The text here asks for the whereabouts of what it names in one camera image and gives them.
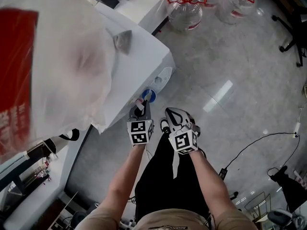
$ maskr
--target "black pants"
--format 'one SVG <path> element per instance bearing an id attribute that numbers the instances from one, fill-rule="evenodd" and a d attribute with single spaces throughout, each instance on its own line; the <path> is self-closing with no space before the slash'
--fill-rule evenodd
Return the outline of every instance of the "black pants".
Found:
<path id="1" fill-rule="evenodd" d="M 186 209 L 205 219 L 209 210 L 203 198 L 191 157 L 179 155 L 177 177 L 173 179 L 174 149 L 163 134 L 153 158 L 135 187 L 136 222 L 161 209 Z"/>

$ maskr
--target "glossy floor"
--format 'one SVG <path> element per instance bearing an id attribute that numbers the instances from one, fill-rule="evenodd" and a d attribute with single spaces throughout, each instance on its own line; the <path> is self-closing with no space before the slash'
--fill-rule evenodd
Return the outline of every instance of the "glossy floor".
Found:
<path id="1" fill-rule="evenodd" d="M 272 14 L 284 17 L 271 0 L 259 0 L 254 15 L 237 25 L 223 24 L 209 10 L 203 11 L 201 24 L 188 34 L 178 34 L 166 24 L 156 36 L 170 48 L 177 70 L 151 106 L 153 119 L 157 124 L 166 107 L 187 110 L 201 127 L 199 146 L 217 172 L 261 136 L 293 132 L 300 107 L 306 103 L 301 91 L 307 77 L 307 63 L 304 61 L 302 68 L 295 66 L 294 47 L 286 53 L 279 51 L 278 46 L 289 35 L 271 19 Z M 300 145 L 287 163 L 290 173 L 305 166 L 306 119 L 307 108 L 300 116 Z M 113 175 L 131 147 L 126 132 L 126 119 L 100 136 L 92 130 L 68 182 L 71 192 L 79 191 L 87 202 L 104 199 Z M 148 145 L 151 154 L 160 136 L 156 125 Z M 269 180 L 267 170 L 279 168 L 297 142 L 291 135 L 265 138 L 250 146 L 228 167 L 225 182 L 230 194 L 239 192 L 234 200 L 238 208 L 244 208 L 263 191 L 271 193 L 272 207 L 285 208 L 282 191 Z M 147 162 L 144 154 L 138 177 Z M 175 156 L 174 176 L 177 163 Z M 134 205 L 128 203 L 124 216 L 131 218 L 133 214 Z"/>

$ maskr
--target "large plastic water bottle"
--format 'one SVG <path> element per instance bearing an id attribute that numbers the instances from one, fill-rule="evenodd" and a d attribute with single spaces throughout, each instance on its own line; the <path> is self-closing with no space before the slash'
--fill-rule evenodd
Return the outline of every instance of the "large plastic water bottle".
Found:
<path id="1" fill-rule="evenodd" d="M 171 25 L 179 31 L 195 29 L 202 18 L 200 0 L 167 0 L 167 14 Z"/>
<path id="2" fill-rule="evenodd" d="M 222 22 L 236 24 L 250 15 L 256 8 L 256 0 L 221 0 L 215 15 Z"/>

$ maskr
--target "plastic bag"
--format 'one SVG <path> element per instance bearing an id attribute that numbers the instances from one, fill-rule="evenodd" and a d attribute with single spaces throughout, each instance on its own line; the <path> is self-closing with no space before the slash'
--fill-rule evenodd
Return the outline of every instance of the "plastic bag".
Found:
<path id="1" fill-rule="evenodd" d="M 86 0 L 0 0 L 0 11 L 0 162 L 104 125 L 115 48 L 103 15 Z"/>

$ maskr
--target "person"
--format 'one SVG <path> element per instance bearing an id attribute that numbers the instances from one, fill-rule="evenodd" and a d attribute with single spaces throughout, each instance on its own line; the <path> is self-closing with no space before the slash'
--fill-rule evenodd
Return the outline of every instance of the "person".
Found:
<path id="1" fill-rule="evenodd" d="M 167 120 L 152 159 L 135 187 L 135 230 L 255 230 L 255 225 L 231 202 L 227 188 L 202 150 L 179 155 L 173 177 L 174 149 Z M 132 191 L 145 145 L 135 145 L 110 183 L 107 196 L 77 230 L 117 230 Z"/>

